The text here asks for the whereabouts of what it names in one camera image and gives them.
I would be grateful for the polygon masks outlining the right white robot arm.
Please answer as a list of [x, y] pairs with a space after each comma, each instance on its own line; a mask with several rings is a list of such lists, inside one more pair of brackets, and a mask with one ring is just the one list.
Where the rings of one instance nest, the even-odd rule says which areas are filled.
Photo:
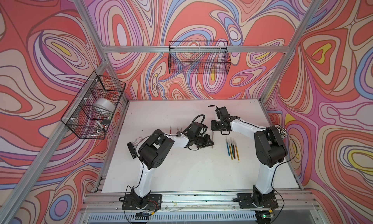
[[274, 198], [273, 182], [277, 167], [284, 161], [288, 151], [284, 144], [285, 135], [276, 126], [259, 127], [228, 113], [226, 107], [215, 107], [216, 119], [211, 121], [212, 131], [221, 134], [236, 132], [254, 140], [255, 154], [261, 163], [253, 186], [252, 202], [260, 207]]

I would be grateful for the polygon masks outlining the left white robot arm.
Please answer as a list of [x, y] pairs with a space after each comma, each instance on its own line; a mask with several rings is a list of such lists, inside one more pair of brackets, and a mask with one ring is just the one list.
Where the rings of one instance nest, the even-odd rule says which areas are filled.
[[205, 124], [193, 122], [184, 131], [174, 135], [166, 134], [157, 129], [150, 136], [146, 137], [136, 154], [140, 160], [140, 173], [137, 185], [131, 189], [131, 196], [138, 202], [143, 201], [151, 192], [150, 185], [153, 174], [166, 159], [173, 147], [196, 150], [214, 145], [207, 134], [208, 127]]

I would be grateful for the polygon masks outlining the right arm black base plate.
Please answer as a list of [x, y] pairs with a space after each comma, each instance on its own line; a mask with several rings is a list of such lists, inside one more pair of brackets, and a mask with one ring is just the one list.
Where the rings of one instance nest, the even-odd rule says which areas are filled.
[[274, 193], [262, 195], [261, 193], [239, 193], [234, 199], [241, 209], [276, 209], [279, 207]]

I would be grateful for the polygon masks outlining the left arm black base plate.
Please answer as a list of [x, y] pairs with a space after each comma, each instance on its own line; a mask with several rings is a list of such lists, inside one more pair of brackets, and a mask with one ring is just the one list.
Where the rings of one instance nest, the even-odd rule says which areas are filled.
[[122, 210], [159, 210], [161, 202], [162, 194], [148, 194], [144, 198], [128, 194], [122, 202]]

